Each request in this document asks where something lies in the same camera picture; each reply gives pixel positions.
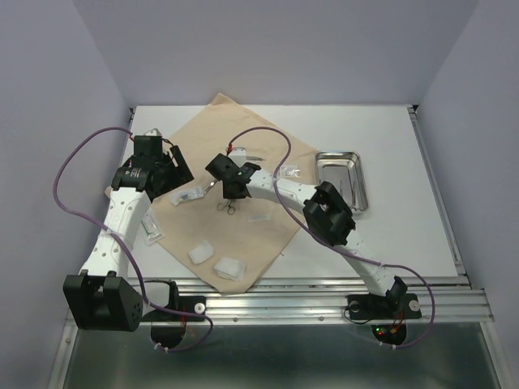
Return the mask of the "stainless steel tray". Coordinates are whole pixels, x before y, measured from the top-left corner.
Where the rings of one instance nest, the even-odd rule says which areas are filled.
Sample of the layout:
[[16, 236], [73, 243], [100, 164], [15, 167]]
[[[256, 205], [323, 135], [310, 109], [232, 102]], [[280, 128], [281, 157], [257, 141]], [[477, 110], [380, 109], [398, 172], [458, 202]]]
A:
[[347, 194], [347, 205], [351, 209], [352, 182], [356, 182], [358, 211], [362, 213], [369, 208], [365, 180], [360, 155], [355, 151], [320, 151], [315, 156], [318, 183], [330, 182], [338, 191], [340, 180], [344, 181]]

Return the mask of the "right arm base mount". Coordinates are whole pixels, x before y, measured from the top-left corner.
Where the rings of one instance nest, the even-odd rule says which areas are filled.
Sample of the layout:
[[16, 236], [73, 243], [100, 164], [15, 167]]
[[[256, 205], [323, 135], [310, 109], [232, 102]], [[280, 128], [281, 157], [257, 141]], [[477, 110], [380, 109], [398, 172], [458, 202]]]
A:
[[385, 296], [373, 293], [355, 294], [347, 297], [343, 317], [357, 325], [372, 324], [371, 332], [382, 344], [402, 346], [407, 337], [405, 320], [418, 320], [422, 317], [418, 297], [407, 291], [407, 286], [398, 279]]

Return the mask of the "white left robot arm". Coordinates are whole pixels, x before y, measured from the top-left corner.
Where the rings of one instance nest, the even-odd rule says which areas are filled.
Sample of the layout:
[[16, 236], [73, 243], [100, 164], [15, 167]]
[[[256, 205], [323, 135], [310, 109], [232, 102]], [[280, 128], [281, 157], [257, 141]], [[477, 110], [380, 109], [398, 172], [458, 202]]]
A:
[[76, 275], [64, 280], [63, 292], [78, 328], [135, 331], [144, 314], [144, 290], [127, 281], [135, 263], [131, 251], [152, 202], [193, 181], [178, 146], [152, 129], [133, 138], [133, 153], [114, 174], [109, 209], [97, 221], [100, 233]]

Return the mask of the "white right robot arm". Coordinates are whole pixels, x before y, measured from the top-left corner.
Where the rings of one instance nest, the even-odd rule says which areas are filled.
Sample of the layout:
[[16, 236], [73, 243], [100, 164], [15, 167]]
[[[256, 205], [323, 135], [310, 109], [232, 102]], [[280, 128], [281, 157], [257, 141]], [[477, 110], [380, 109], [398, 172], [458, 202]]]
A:
[[391, 316], [402, 307], [407, 291], [403, 280], [388, 266], [359, 253], [362, 239], [356, 233], [353, 212], [335, 186], [301, 184], [278, 177], [249, 162], [237, 165], [231, 158], [217, 154], [205, 167], [223, 185], [224, 199], [262, 199], [280, 204], [295, 221], [304, 218], [302, 227], [319, 244], [341, 255], [361, 277], [378, 314]]

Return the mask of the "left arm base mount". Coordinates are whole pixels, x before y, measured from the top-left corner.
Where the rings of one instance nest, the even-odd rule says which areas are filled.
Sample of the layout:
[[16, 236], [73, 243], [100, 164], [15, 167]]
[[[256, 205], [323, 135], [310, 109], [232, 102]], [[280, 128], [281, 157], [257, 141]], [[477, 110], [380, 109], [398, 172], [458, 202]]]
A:
[[207, 298], [185, 296], [173, 280], [144, 282], [151, 305], [145, 305], [141, 321], [150, 324], [150, 339], [163, 353], [191, 351], [205, 342], [213, 330], [207, 316]]

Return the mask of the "hemostat clamp crossing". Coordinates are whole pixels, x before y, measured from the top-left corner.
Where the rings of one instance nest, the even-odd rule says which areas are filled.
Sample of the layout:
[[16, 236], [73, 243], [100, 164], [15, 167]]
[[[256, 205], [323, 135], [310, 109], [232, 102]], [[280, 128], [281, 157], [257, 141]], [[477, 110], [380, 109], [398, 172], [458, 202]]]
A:
[[226, 212], [228, 215], [232, 216], [236, 208], [234, 207], [234, 201], [232, 199], [227, 199], [225, 201], [219, 202], [217, 204], [217, 210], [219, 212]]

